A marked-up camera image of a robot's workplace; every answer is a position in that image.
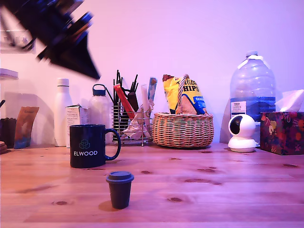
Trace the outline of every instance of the wicker basket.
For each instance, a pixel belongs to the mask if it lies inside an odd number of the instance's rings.
[[[181,95],[188,75],[180,82],[178,112],[181,113]],[[213,115],[156,113],[153,119],[153,139],[156,144],[169,147],[205,147],[214,136]]]

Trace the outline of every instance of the reusable coffee cup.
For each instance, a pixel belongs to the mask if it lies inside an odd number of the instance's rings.
[[[134,176],[130,172],[116,171],[107,176],[106,181],[109,183],[111,203],[115,209],[124,209],[129,205],[131,181]]]
[[[105,154],[105,134],[113,132],[118,139],[117,152],[113,157]],[[121,148],[119,134],[101,124],[70,126],[70,165],[73,168],[93,168],[117,158]]]

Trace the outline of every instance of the yellow chip bag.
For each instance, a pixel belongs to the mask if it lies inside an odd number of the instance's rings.
[[[182,77],[163,75],[162,82],[165,89],[166,99],[170,113],[176,114],[179,85]],[[195,81],[187,78],[181,95],[181,106],[183,114],[207,114],[206,104],[200,89]]]

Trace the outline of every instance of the clear water bottle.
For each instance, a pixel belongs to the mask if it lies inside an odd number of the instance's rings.
[[[95,89],[95,86],[103,86],[104,89]],[[111,103],[105,95],[106,87],[103,84],[95,84],[93,86],[93,96],[89,101],[89,122],[90,124],[103,124],[106,128],[110,128],[110,111]],[[105,136],[106,144],[111,142],[111,135]]]
[[[231,117],[250,115],[256,122],[254,139],[260,143],[261,112],[276,111],[276,81],[269,65],[257,51],[249,51],[230,83]]]

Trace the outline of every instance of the tissue box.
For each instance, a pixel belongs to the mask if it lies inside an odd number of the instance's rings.
[[[88,124],[88,111],[81,106],[69,106],[66,107],[66,147],[70,148],[70,126]]]
[[[261,113],[261,149],[280,155],[304,154],[304,113]]]

